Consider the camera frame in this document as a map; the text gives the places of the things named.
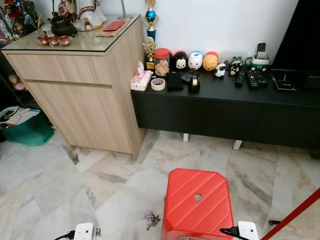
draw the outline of red teacup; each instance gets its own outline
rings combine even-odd
[[[59,42],[58,42],[58,36],[56,35],[52,35],[48,37],[49,42],[51,43],[52,46],[58,46]]]
[[[49,45],[49,40],[47,35],[42,35],[38,37],[39,41],[42,43],[43,46]]]
[[[63,46],[69,46],[70,45],[70,40],[69,40],[69,36],[68,35],[63,35],[59,37],[61,43]]]

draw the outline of glass top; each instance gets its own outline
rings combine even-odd
[[[52,46],[51,44],[43,46],[38,40],[38,37],[44,35],[44,32],[38,29],[18,41],[5,46],[2,50],[105,52],[138,19],[140,14],[134,14],[132,16],[133,18],[130,19],[130,22],[115,36],[96,36],[110,23],[118,20],[119,17],[119,15],[106,15],[107,22],[105,22],[102,27],[93,31],[78,31],[74,38],[70,37],[69,46],[63,46],[61,43],[59,46]]]

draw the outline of black tv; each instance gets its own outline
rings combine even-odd
[[[320,75],[320,0],[299,0],[271,69]]]

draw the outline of tape roll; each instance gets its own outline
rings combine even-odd
[[[155,91],[161,91],[165,89],[166,81],[162,78],[155,78],[151,81],[151,88]]]

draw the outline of wooden cabinet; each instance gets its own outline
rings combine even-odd
[[[108,21],[113,18],[117,16],[108,16]],[[112,38],[95,37],[97,31],[79,32],[70,46],[58,51],[36,45],[28,35],[3,53],[71,146],[128,153],[136,159],[145,131],[138,127],[130,80],[144,59],[142,19],[136,15]]]

